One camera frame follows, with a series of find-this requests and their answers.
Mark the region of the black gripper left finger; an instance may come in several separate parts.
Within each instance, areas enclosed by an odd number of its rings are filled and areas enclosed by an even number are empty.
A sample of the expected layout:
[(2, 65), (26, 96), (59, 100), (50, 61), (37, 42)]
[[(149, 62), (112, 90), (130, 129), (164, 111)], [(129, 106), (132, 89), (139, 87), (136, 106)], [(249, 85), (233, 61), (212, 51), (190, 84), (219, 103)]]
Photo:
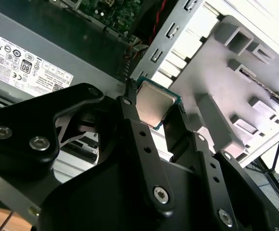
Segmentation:
[(100, 161), (122, 159), (137, 190), (159, 218), (175, 199), (152, 140), (136, 109), (135, 80), (116, 99), (81, 83), (0, 109), (0, 201), (10, 209), (42, 209), (56, 189), (44, 186), (59, 150), (87, 131), (99, 135)]

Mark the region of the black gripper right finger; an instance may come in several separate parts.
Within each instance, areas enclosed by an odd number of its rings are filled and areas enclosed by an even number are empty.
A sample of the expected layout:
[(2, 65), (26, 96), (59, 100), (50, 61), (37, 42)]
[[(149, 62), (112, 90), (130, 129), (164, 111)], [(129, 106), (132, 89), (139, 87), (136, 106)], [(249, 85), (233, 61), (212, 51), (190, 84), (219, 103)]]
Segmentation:
[(212, 154), (190, 128), (182, 104), (164, 120), (165, 138), (175, 165), (172, 178), (182, 231), (272, 231), (274, 209), (230, 154)]

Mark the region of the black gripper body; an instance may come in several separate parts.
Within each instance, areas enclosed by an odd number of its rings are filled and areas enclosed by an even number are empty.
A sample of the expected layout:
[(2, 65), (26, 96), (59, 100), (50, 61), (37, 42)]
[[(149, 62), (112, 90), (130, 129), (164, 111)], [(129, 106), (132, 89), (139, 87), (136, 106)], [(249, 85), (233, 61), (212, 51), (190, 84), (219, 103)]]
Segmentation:
[(43, 231), (222, 231), (194, 171), (162, 161), (175, 197), (174, 213), (158, 218), (146, 206), (122, 160), (109, 160), (56, 188), (40, 215)]

